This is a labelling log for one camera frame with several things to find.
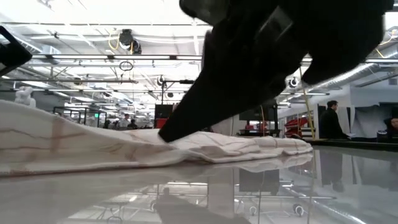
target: robot workstation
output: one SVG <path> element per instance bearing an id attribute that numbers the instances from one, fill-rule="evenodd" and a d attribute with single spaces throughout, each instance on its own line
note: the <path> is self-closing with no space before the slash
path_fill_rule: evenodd
<path id="1" fill-rule="evenodd" d="M 0 3 L 4 224 L 398 223 L 398 1 L 21 1 L 32 20 Z"/>

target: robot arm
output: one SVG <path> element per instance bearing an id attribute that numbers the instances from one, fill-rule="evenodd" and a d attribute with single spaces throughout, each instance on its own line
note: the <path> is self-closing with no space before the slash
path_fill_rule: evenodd
<path id="1" fill-rule="evenodd" d="M 180 0 L 213 25 L 203 69 L 163 128 L 171 142 L 275 98 L 306 54 L 314 85 L 358 66 L 380 44 L 394 0 Z"/>

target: person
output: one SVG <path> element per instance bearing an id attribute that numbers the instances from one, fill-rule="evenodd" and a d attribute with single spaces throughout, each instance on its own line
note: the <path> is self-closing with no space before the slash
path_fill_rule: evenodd
<path id="1" fill-rule="evenodd" d="M 109 129 L 109 125 L 111 124 L 111 121 L 110 120 L 106 120 L 105 122 L 104 122 L 104 129 Z"/>
<path id="2" fill-rule="evenodd" d="M 321 115 L 319 120 L 320 139 L 349 139 L 348 135 L 341 130 L 340 123 L 338 122 L 337 106 L 337 101 L 329 101 L 328 109 Z"/>
<path id="3" fill-rule="evenodd" d="M 131 119 L 131 123 L 128 125 L 129 128 L 136 130 L 138 129 L 138 126 L 136 125 L 136 120 L 135 119 Z"/>
<path id="4" fill-rule="evenodd" d="M 385 133 L 387 134 L 387 138 L 385 142 L 388 143 L 397 143 L 398 142 L 398 117 L 393 117 L 389 119 L 385 119 L 384 123 L 387 126 Z"/>
<path id="5" fill-rule="evenodd" d="M 129 126 L 130 121 L 129 121 L 130 115 L 129 114 L 125 114 L 124 118 L 119 122 L 119 127 L 120 128 L 126 128 Z"/>

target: red machine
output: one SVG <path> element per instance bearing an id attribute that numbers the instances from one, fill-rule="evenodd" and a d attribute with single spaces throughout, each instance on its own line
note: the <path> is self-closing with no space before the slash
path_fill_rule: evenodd
<path id="1" fill-rule="evenodd" d="M 287 138 L 290 138 L 292 134 L 298 134 L 300 137 L 302 137 L 301 128 L 307 123 L 308 119 L 306 117 L 288 121 L 285 124 L 286 128 L 285 136 Z"/>

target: security camera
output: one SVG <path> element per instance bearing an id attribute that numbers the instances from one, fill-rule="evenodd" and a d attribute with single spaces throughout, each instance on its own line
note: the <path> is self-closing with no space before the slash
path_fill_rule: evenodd
<path id="1" fill-rule="evenodd" d="M 304 215 L 304 208 L 300 204 L 294 204 L 293 212 L 296 213 L 299 217 L 302 217 Z"/>
<path id="2" fill-rule="evenodd" d="M 125 50 L 131 50 L 132 47 L 134 54 L 141 54 L 141 45 L 136 39 L 134 39 L 131 32 L 131 29 L 122 30 L 121 34 L 119 35 L 120 47 Z"/>
<path id="3" fill-rule="evenodd" d="M 290 88 L 296 88 L 299 85 L 299 81 L 293 77 L 291 80 L 289 80 L 289 87 Z"/>

